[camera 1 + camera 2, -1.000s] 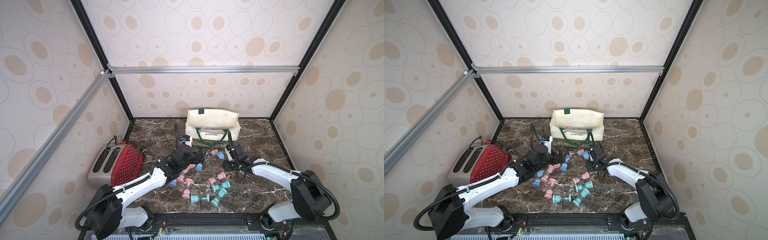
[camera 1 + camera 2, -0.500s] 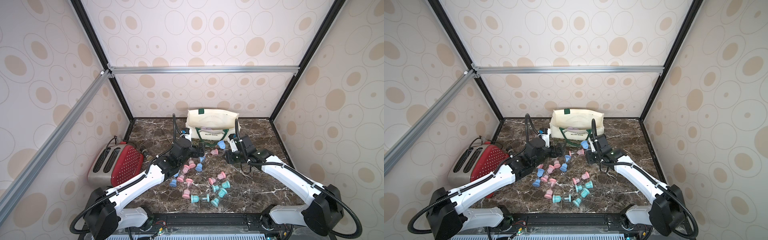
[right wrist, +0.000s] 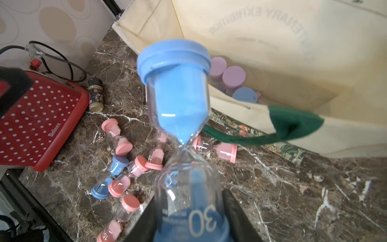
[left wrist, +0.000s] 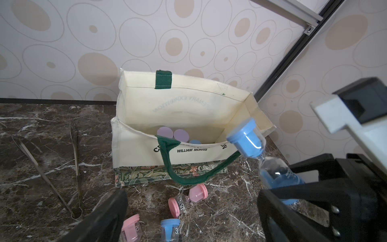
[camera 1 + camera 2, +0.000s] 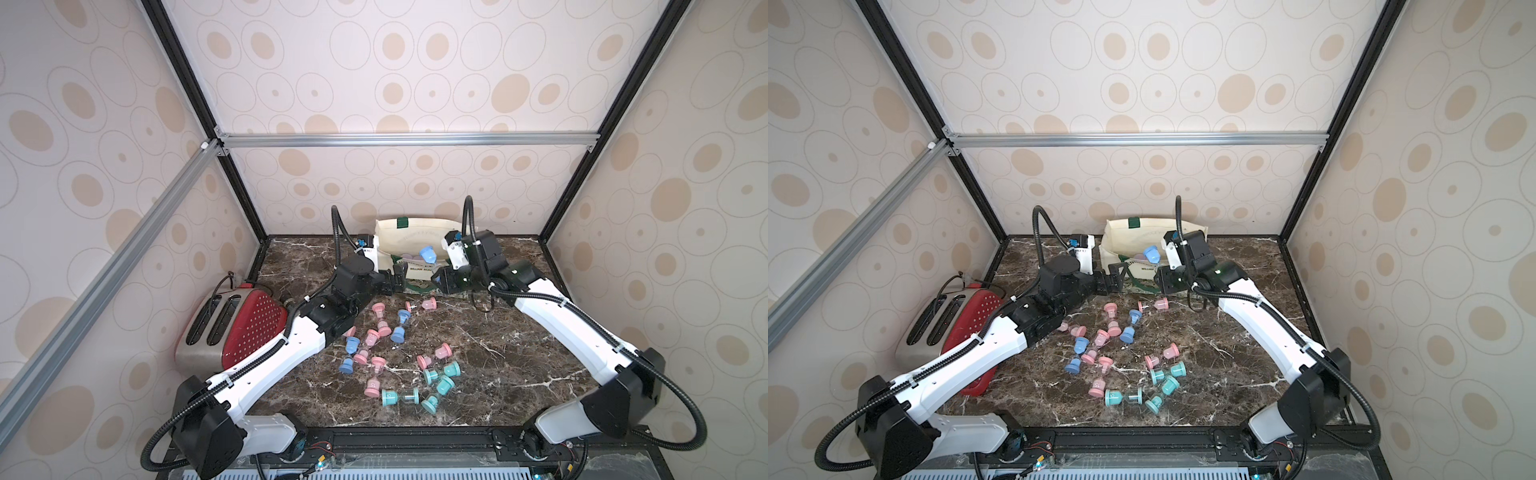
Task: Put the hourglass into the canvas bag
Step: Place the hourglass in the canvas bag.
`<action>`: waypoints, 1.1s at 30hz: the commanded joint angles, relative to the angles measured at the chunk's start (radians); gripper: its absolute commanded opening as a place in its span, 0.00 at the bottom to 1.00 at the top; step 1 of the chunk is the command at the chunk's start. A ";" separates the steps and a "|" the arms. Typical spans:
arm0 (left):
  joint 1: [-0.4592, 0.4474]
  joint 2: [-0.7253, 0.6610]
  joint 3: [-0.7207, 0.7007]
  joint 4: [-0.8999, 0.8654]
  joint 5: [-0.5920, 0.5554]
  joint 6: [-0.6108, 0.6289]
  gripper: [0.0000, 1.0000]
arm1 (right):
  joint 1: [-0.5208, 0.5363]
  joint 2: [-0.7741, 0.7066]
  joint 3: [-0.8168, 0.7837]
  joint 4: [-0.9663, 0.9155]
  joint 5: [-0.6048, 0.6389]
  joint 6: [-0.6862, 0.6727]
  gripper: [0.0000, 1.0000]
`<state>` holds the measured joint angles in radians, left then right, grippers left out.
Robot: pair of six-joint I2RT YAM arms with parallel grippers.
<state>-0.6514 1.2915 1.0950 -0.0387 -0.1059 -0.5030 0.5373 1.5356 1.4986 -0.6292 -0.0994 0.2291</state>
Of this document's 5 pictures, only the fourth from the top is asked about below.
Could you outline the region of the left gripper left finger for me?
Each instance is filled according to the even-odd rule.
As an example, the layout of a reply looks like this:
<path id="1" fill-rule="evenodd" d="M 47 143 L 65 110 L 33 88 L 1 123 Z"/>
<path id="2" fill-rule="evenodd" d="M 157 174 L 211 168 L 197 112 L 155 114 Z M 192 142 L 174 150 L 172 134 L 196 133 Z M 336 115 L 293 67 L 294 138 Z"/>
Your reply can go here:
<path id="1" fill-rule="evenodd" d="M 60 242 L 117 242 L 128 207 L 127 194 L 116 190 Z"/>

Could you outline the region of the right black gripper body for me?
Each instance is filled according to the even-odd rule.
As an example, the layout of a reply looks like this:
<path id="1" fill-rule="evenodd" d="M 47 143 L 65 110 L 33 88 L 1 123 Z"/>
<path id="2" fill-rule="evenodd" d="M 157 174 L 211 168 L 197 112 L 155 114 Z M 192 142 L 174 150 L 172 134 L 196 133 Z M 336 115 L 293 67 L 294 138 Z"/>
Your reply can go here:
<path id="1" fill-rule="evenodd" d="M 365 155 L 322 154 L 290 166 L 317 170 L 318 181 L 269 189 L 285 200 L 305 200 L 329 213 L 329 242 L 384 242 L 387 239 L 387 176 Z"/>

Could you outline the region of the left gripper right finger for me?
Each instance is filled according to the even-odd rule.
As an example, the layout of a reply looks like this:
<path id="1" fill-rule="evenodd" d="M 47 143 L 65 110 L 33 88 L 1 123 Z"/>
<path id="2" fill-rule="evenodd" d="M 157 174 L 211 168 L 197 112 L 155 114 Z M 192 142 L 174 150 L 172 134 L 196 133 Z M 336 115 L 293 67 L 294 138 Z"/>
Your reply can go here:
<path id="1" fill-rule="evenodd" d="M 328 229 L 285 205 L 270 190 L 259 192 L 257 206 L 267 242 L 328 242 Z"/>

